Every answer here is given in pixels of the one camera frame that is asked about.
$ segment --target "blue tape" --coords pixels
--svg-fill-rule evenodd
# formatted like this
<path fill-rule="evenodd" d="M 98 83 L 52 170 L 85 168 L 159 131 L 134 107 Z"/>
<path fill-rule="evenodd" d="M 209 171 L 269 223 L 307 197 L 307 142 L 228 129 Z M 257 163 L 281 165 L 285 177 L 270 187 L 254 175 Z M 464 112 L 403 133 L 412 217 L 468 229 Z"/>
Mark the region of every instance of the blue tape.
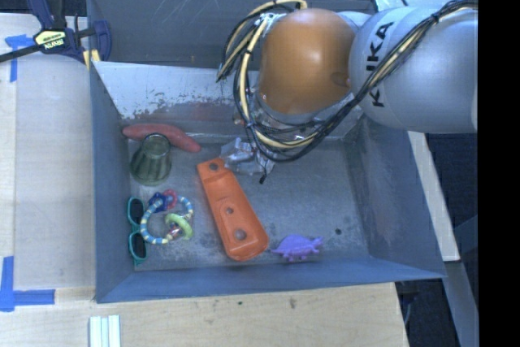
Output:
<path fill-rule="evenodd" d="M 33 46 L 34 40 L 27 35 L 16 35 L 14 37 L 7 37 L 6 43 L 14 50 L 25 48 L 26 46 Z M 18 60 L 11 60 L 11 75 L 9 81 L 12 83 L 18 78 Z"/>
<path fill-rule="evenodd" d="M 13 290 L 13 271 L 15 258 L 9 256 L 3 259 L 2 283 L 0 284 L 0 311 L 12 312 L 16 306 L 53 305 L 54 289 L 35 291 Z"/>

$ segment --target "blue clamp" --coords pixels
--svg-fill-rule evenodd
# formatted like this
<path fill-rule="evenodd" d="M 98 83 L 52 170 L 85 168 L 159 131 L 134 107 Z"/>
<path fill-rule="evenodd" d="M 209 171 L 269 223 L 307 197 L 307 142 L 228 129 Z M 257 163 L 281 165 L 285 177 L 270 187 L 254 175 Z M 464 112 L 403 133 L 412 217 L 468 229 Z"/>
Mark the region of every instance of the blue clamp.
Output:
<path fill-rule="evenodd" d="M 81 38 L 95 36 L 100 59 L 107 60 L 112 47 L 108 22 L 97 20 L 91 28 L 78 29 L 67 27 L 63 14 L 63 0 L 27 0 L 28 8 L 37 17 L 41 31 L 32 37 L 34 45 L 0 55 L 0 63 L 40 51 L 43 54 L 61 54 L 86 64 Z"/>

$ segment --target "orange plastic block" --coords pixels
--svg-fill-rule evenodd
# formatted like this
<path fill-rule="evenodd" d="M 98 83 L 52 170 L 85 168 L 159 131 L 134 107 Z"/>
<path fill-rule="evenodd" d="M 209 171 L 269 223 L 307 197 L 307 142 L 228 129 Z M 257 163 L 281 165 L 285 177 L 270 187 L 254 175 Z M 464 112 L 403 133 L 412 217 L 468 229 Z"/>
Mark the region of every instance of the orange plastic block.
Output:
<path fill-rule="evenodd" d="M 221 158 L 197 165 L 226 254 L 243 262 L 258 256 L 269 245 L 269 236 L 242 187 Z"/>

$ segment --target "yellow cable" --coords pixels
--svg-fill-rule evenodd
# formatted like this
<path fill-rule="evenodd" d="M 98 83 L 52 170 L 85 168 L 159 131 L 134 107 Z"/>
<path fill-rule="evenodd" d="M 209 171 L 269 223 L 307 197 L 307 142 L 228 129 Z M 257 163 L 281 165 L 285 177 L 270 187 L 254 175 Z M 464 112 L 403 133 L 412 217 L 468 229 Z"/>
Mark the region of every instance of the yellow cable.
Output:
<path fill-rule="evenodd" d="M 255 30 L 254 35 L 248 44 L 249 51 L 253 51 L 253 48 L 258 41 L 258 38 L 260 37 L 260 35 L 262 34 L 262 32 L 266 26 L 267 26 L 267 21 L 263 20 L 260 23 L 260 25 L 258 26 L 258 28 Z M 249 109 L 247 107 L 247 97 L 245 96 L 245 90 L 246 90 L 245 80 L 246 80 L 246 76 L 247 76 L 247 64 L 249 62 L 249 56 L 250 56 L 250 54 L 246 54 L 245 57 L 242 59 L 242 63 L 240 66 L 240 88 L 239 88 L 240 105 L 242 107 L 242 111 L 246 118 L 245 122 L 247 124 L 250 121 L 250 117 L 249 117 Z M 305 139 L 301 139 L 299 141 L 288 141 L 288 142 L 273 141 L 272 139 L 264 136 L 260 132 L 257 132 L 257 137 L 258 137 L 258 139 L 260 139 L 262 142 L 264 142 L 265 144 L 267 144 L 269 146 L 273 146 L 276 148 L 282 148 L 282 149 L 293 149 L 293 148 L 297 148 L 299 146 L 303 146 L 303 145 L 307 145 L 308 143 L 311 143 L 312 140 L 314 139 L 314 136 L 316 136 L 316 134 L 317 134 L 316 132 L 313 132 L 309 137 L 307 137 Z"/>

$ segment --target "red sausage toy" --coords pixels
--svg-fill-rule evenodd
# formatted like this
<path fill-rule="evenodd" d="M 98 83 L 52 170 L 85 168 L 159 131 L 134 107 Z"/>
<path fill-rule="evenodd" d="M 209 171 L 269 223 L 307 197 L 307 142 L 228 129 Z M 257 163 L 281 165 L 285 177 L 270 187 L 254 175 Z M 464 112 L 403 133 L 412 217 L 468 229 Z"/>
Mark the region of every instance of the red sausage toy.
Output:
<path fill-rule="evenodd" d="M 173 146 L 187 152 L 198 152 L 201 146 L 182 130 L 171 124 L 131 124 L 123 128 L 123 134 L 134 141 L 142 141 L 151 133 L 161 133 L 168 138 Z"/>

